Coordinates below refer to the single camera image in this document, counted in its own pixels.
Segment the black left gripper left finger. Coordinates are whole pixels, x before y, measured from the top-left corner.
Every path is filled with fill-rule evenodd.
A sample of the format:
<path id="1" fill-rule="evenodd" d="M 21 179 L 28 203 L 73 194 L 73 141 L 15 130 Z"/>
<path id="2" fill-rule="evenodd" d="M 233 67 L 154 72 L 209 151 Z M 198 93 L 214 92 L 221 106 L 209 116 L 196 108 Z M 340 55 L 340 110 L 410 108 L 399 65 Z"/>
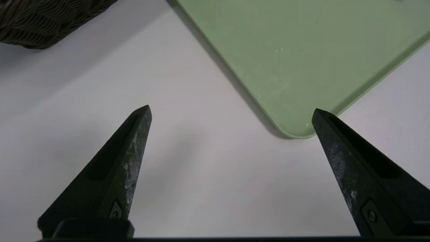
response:
<path id="1" fill-rule="evenodd" d="M 133 111 L 39 217 L 44 238 L 131 238 L 128 220 L 152 112 Z"/>

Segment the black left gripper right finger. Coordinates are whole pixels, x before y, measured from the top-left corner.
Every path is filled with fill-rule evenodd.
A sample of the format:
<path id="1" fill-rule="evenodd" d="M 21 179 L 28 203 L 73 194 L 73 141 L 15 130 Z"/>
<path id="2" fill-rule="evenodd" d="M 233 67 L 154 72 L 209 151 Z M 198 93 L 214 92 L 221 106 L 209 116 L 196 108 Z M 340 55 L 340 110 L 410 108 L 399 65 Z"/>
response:
<path id="1" fill-rule="evenodd" d="M 330 112 L 312 124 L 361 236 L 429 237 L 427 187 Z"/>

